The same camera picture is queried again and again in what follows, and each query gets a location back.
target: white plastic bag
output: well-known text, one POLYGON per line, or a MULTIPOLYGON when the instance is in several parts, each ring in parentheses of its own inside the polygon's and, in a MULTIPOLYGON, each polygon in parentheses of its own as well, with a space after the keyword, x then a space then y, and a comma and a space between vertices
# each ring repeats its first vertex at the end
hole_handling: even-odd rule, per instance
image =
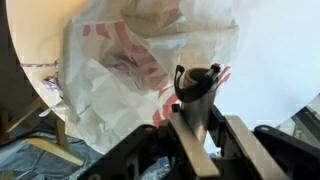
POLYGON ((177 64, 229 70, 232 0, 91 0, 67 25, 59 80, 86 143, 106 153, 141 124, 168 118, 177 64))

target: plastic bag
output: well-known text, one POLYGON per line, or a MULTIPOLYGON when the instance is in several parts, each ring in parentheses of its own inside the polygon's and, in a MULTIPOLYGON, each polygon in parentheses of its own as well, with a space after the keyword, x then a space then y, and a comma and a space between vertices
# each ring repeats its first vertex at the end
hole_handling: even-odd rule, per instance
POLYGON ((64 33, 59 81, 70 121, 106 153, 169 117, 177 64, 229 70, 237 33, 232 0, 89 1, 64 33))

